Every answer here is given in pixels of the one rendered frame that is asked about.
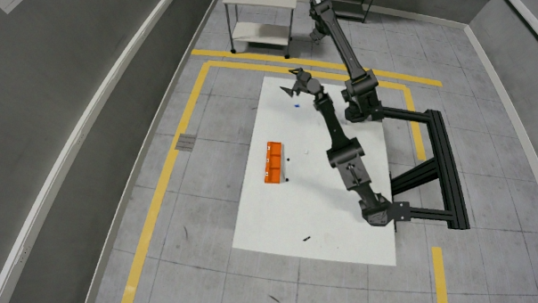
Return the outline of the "orange rack of bins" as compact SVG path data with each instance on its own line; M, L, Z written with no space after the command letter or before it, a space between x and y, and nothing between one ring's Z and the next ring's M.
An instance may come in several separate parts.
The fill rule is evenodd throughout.
M281 174L281 143L267 142L265 183L279 184Z

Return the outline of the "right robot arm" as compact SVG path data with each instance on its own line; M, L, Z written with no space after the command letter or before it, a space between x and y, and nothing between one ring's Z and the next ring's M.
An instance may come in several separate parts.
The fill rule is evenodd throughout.
M338 24L331 0L312 0L310 6L309 14L315 20L315 28L320 32L320 25L320 27L327 30L351 78L345 81L346 89L340 91L344 102L349 102L350 104L348 106L350 119L365 117L365 111L379 106L379 99L375 88L379 85L379 82L372 69L366 71L357 60L342 28ZM358 103L360 104L360 108Z

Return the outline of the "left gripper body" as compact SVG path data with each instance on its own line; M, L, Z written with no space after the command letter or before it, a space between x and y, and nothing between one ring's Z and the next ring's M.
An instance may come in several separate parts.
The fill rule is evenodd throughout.
M299 95L300 95L301 92L298 90L298 86L299 86L299 84L300 84L300 83L296 80L294 86L292 87L292 89L291 89L290 92L289 92L290 95L291 95L291 97L293 97L294 92L296 93L296 96L299 96ZM293 92L293 91L294 91L294 92Z

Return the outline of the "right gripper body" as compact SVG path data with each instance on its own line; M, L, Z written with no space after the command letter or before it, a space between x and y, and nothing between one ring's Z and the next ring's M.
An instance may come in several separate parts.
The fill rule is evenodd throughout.
M325 28L321 28L319 25L320 32L317 29L313 29L313 32L310 33L311 38L315 41L317 38L321 40L325 36L329 36L329 33Z

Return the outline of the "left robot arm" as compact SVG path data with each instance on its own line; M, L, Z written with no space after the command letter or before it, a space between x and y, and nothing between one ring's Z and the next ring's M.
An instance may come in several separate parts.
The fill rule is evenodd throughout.
M383 198L381 192L380 194L375 193L370 189L372 181L363 165L361 157L365 153L357 137L352 139L346 137L338 119L336 119L336 115L334 115L333 101L328 92L323 92L324 86L321 86L318 79L312 78L310 72L303 70L297 74L297 80L300 82L298 90L306 94L310 91L310 94L315 96L313 100L315 110L322 112L322 115L324 115L331 138L331 148L326 151L330 166L332 169L338 169L346 189L349 192L356 191L360 198L363 199L358 202L363 214L366 217L368 216L368 222L386 224L388 209L386 199ZM376 198L373 193L375 193Z

